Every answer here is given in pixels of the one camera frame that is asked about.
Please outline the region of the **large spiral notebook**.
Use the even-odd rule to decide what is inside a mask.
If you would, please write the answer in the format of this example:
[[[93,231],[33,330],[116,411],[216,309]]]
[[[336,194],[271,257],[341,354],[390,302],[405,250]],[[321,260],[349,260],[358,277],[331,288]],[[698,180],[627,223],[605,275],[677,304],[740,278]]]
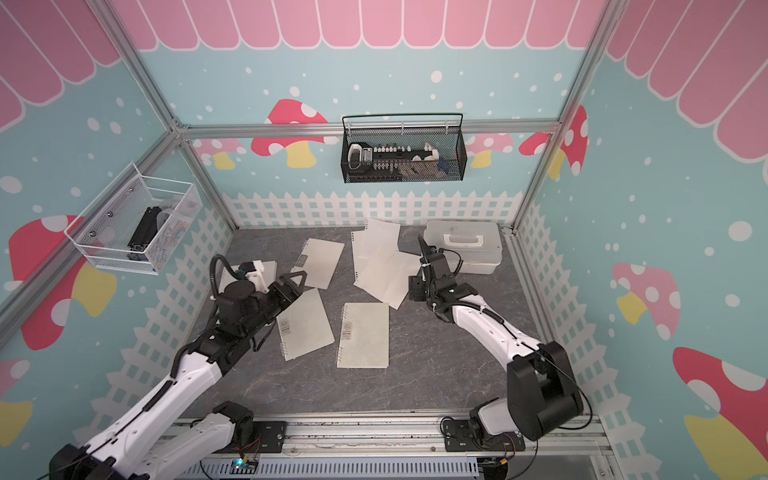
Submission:
[[[237,272],[243,273],[243,272],[240,270],[240,265],[237,267],[237,269],[234,269],[234,271],[235,271],[236,273],[237,273]],[[238,278],[236,278],[235,276],[231,275],[231,274],[229,273],[229,271],[227,271],[226,269],[224,269],[224,270],[222,271],[221,280],[219,281],[219,292],[220,292],[220,293],[222,293],[222,292],[224,291],[224,289],[225,289],[225,287],[226,287],[226,286],[228,286],[229,284],[231,284],[231,283],[235,282],[236,280],[238,280]]]

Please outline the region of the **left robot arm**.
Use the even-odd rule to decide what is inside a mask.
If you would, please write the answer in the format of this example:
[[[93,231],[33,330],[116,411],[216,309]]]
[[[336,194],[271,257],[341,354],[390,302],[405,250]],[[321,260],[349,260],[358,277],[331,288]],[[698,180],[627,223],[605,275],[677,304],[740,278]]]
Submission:
[[[276,326],[278,316],[301,297],[306,277],[303,271],[282,275],[265,292],[246,279],[217,290],[205,329],[177,351],[169,375],[83,446],[62,447],[47,478],[173,479],[211,453],[256,444],[252,411],[232,401],[174,439],[159,440],[195,399],[258,349],[257,334]]]

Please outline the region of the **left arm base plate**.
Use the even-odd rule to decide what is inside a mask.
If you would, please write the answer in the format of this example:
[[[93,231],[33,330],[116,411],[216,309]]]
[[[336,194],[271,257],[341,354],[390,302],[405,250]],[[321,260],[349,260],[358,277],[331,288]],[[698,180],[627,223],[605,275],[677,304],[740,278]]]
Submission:
[[[252,421],[250,425],[237,425],[232,441],[215,454],[281,453],[286,429],[284,421]]]

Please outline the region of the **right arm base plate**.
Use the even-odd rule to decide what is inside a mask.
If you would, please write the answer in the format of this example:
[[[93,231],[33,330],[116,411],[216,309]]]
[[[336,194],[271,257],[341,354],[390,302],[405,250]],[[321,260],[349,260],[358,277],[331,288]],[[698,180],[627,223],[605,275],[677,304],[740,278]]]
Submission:
[[[515,454],[526,450],[525,441],[518,432],[487,434],[471,419],[443,417],[439,422],[439,430],[448,452],[488,451]]]

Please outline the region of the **torn lined paper page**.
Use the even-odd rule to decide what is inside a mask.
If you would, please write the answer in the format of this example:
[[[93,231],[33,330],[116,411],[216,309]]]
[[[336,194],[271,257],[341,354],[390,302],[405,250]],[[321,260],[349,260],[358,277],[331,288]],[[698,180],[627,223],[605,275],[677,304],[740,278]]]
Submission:
[[[365,257],[366,247],[366,231],[353,231],[351,233],[352,240],[352,253],[354,263],[354,275],[355,279],[359,278],[359,275],[367,266],[368,259]]]

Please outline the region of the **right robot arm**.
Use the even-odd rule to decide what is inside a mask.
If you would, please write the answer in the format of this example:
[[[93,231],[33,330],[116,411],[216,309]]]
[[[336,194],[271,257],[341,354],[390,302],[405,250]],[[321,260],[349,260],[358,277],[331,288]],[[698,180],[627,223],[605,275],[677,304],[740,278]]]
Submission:
[[[420,270],[409,278],[409,298],[423,302],[441,321],[474,337],[506,373],[506,395],[470,413],[477,443],[519,433],[538,440],[584,412],[585,395],[564,347],[543,343],[514,327],[469,284],[458,283],[444,250],[418,238]]]

